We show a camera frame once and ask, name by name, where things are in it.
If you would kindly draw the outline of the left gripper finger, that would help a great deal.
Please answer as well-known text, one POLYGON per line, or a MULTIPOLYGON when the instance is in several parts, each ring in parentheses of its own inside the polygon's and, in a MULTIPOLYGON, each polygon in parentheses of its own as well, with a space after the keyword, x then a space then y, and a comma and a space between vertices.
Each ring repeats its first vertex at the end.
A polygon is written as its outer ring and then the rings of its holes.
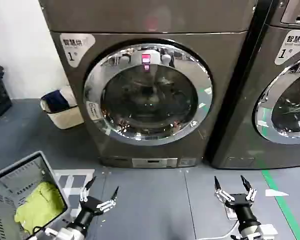
POLYGON ((94 184, 96 178, 97 177, 94 176, 91 180, 89 180, 86 183, 86 185, 84 187, 81 188, 81 190, 79 192, 79 201, 80 202, 87 202, 88 201, 88 195, 89 195, 90 188, 94 184))
POLYGON ((114 208, 116 206, 118 191, 119 191, 119 186, 117 186, 117 188, 115 189, 113 195, 111 196, 111 198, 109 200, 97 205, 97 209, 100 212, 108 212, 109 210, 114 208))

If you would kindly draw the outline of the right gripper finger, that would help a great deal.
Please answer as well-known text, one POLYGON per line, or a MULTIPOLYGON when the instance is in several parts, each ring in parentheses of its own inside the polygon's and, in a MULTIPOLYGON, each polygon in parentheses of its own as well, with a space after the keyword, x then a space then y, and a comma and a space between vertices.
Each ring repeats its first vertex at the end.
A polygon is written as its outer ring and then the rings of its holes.
POLYGON ((231 196, 229 193, 227 193, 221 188, 220 182, 216 176, 214 176, 214 188, 214 195, 218 198, 220 202, 226 203, 235 201, 235 198, 233 196, 231 196))
POLYGON ((247 201, 254 201, 256 194, 257 194, 257 189, 252 188, 252 185, 250 184, 250 182, 243 176, 240 176, 241 180, 242 180, 242 184, 245 187, 246 191, 247 191, 247 195, 245 197, 245 199, 247 201))

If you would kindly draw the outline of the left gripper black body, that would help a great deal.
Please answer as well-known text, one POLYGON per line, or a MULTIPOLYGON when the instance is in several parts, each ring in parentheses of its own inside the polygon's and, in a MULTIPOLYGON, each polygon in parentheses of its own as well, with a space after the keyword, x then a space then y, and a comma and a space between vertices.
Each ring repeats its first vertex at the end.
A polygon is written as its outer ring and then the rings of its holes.
POLYGON ((98 207, 98 205, 102 203, 103 202, 101 200, 98 200, 92 196, 87 197, 87 202, 81 201, 81 210, 73 221, 73 224, 79 227, 88 227, 94 217, 104 214, 104 211, 98 207))

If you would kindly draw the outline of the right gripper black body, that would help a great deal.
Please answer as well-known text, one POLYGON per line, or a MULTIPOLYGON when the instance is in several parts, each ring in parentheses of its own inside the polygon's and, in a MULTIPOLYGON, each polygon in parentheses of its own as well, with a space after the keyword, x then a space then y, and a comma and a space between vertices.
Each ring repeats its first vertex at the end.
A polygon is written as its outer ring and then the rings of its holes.
POLYGON ((246 199, 246 194, 237 193, 231 194, 234 201, 226 201, 225 206, 232 209, 239 221, 239 227, 252 227, 257 226, 257 218, 253 214, 251 207, 253 202, 246 199))

